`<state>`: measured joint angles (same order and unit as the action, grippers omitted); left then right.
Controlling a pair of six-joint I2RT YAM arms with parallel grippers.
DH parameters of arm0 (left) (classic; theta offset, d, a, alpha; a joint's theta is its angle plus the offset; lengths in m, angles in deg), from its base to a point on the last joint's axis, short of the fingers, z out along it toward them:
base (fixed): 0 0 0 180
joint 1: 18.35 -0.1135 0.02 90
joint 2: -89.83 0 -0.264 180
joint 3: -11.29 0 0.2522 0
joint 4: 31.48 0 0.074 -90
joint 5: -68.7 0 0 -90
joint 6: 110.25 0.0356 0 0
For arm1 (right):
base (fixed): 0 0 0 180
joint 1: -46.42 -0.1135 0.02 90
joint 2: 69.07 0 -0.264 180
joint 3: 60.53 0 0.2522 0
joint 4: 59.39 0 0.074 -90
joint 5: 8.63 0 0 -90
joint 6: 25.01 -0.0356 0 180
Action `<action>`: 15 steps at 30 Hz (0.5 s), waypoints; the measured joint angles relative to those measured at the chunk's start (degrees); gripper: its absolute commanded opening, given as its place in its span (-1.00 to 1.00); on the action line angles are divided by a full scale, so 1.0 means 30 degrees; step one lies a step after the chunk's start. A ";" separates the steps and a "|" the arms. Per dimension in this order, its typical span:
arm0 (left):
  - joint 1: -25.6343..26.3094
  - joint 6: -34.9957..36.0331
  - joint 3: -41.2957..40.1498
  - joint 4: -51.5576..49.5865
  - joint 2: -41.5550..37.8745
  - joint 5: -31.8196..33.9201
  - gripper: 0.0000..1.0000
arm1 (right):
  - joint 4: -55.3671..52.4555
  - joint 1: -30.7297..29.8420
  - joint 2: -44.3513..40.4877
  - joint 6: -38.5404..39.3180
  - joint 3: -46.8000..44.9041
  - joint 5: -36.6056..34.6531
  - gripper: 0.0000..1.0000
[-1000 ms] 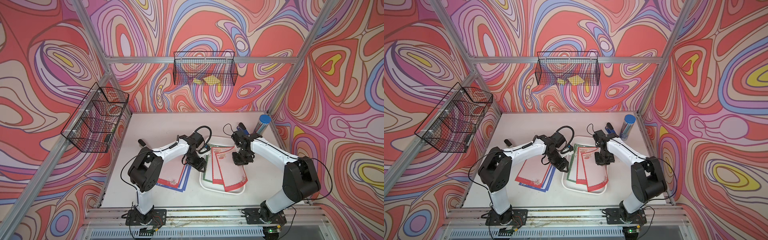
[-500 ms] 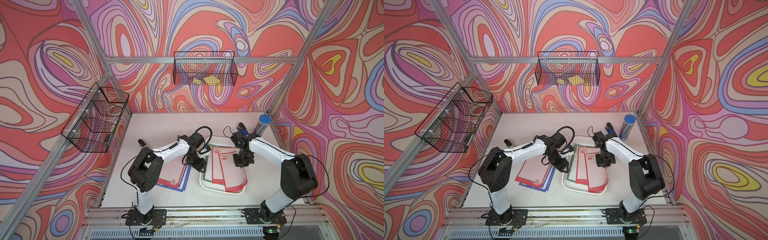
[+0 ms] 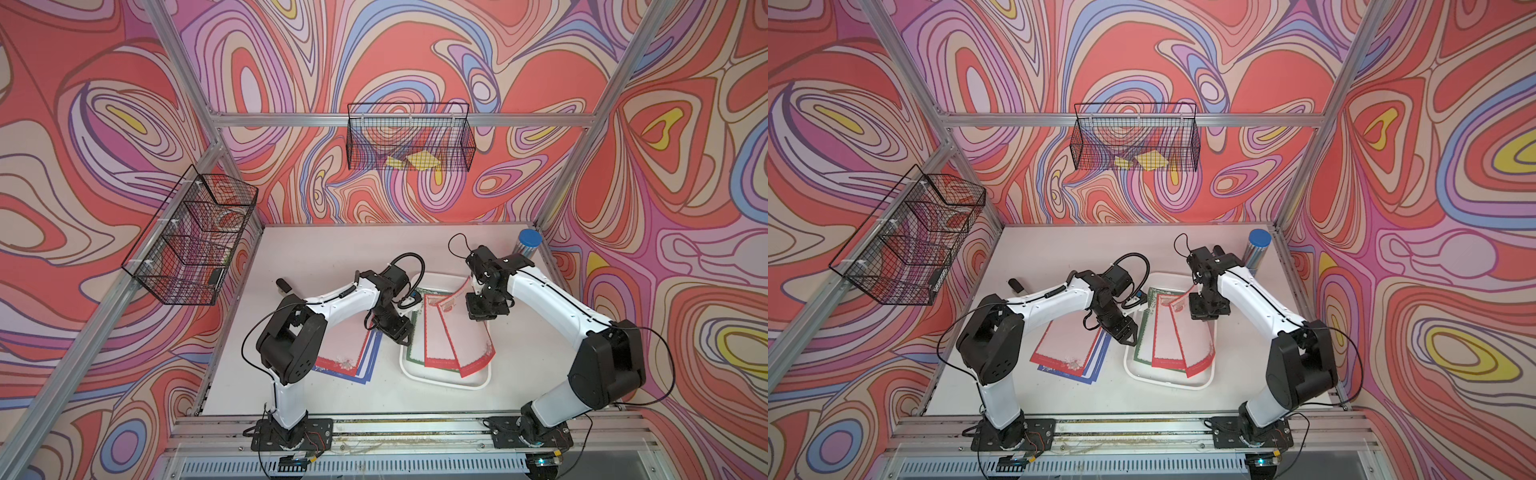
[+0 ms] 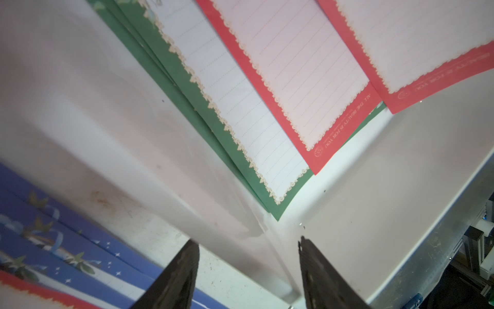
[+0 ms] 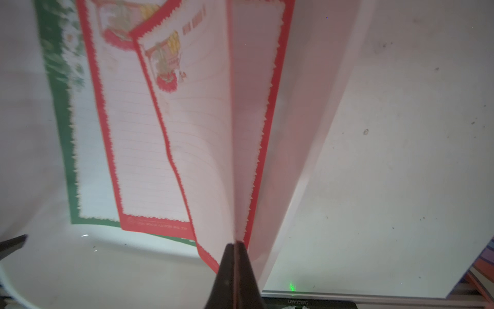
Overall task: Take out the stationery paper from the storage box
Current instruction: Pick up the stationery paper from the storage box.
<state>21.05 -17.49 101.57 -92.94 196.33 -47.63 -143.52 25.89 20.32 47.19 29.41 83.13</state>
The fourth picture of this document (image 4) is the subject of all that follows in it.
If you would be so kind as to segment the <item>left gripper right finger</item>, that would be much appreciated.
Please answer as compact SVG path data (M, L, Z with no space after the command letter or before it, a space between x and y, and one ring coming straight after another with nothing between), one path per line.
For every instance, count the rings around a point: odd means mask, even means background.
M370 308L310 239L301 238L298 253L307 308Z

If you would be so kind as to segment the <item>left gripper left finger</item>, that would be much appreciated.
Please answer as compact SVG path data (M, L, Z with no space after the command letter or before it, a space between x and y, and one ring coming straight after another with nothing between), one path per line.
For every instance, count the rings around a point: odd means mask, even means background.
M199 259L199 245L190 239L131 309L190 309Z

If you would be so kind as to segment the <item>red bordered stationery sheet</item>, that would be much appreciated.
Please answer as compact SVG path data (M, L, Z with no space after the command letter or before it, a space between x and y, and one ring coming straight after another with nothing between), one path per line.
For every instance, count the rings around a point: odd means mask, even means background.
M1 272L1 309L98 308L91 303Z

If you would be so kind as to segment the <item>blue floral stationery sheet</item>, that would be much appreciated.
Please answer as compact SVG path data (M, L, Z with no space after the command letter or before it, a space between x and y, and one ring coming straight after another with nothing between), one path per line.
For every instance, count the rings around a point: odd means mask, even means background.
M81 298L100 308L130 308L134 301L36 247L10 229L1 229L1 270Z

